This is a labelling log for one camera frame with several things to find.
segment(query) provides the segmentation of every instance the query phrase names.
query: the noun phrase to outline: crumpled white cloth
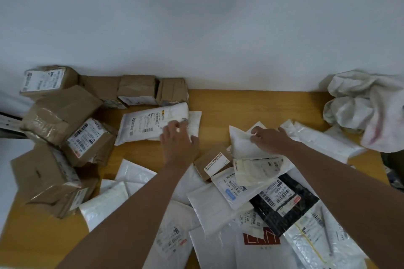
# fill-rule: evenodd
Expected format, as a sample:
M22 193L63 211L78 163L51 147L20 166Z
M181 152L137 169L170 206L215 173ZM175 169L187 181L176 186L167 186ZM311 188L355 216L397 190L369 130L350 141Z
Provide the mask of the crumpled white cloth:
M358 70L336 74L323 118L331 125L364 130L361 145L380 152L404 149L404 76Z

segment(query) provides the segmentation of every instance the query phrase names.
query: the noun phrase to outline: blue sticker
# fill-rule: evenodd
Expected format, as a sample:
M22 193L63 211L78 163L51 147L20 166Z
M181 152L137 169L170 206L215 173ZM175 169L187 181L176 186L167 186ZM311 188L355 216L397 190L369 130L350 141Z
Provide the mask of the blue sticker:
M231 193L231 191L230 191L229 189L226 189L226 193L229 195L229 197L230 197L232 200L235 200L235 196Z

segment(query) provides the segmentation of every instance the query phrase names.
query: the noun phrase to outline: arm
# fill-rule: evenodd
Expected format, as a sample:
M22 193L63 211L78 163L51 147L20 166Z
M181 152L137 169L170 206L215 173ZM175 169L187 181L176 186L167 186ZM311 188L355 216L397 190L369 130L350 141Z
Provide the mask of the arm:
M189 141L186 122L170 122L160 142L162 170L80 241L58 269L143 267L171 195L199 151L198 138Z
M290 139L282 128L255 127L251 141L285 155L336 220L380 268L402 266L404 194Z

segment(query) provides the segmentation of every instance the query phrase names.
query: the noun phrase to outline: wooden desk surface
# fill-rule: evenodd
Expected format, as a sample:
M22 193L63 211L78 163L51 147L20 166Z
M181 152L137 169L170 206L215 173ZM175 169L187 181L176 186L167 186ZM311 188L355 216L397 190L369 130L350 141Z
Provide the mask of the wooden desk surface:
M330 99L328 93L190 90L189 109L202 111L199 138L201 152L204 152L214 143L230 144L229 125L247 130L261 121L271 128L293 119L324 131L329 126L322 119L322 110ZM124 112L140 109L145 107L105 110L98 116L119 128ZM115 147L108 166L99 168L100 177L114 179L124 157L157 172L162 165L159 142L126 143ZM350 163L388 184L377 152L367 151ZM17 195L0 240L0 266L53 268L87 234L87 225L81 214L64 220L54 219L24 206ZM194 251L187 268L199 268Z

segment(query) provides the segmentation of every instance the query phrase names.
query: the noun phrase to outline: stack of boxes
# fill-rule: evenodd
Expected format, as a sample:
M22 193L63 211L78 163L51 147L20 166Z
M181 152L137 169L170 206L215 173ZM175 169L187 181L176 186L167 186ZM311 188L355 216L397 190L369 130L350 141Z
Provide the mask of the stack of boxes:
M106 166L112 153L117 129L94 117L98 108L188 99L182 78L80 76L67 66L28 70L20 94L35 102L21 122L35 146L11 161L17 185L27 204L60 219L90 198L97 165Z

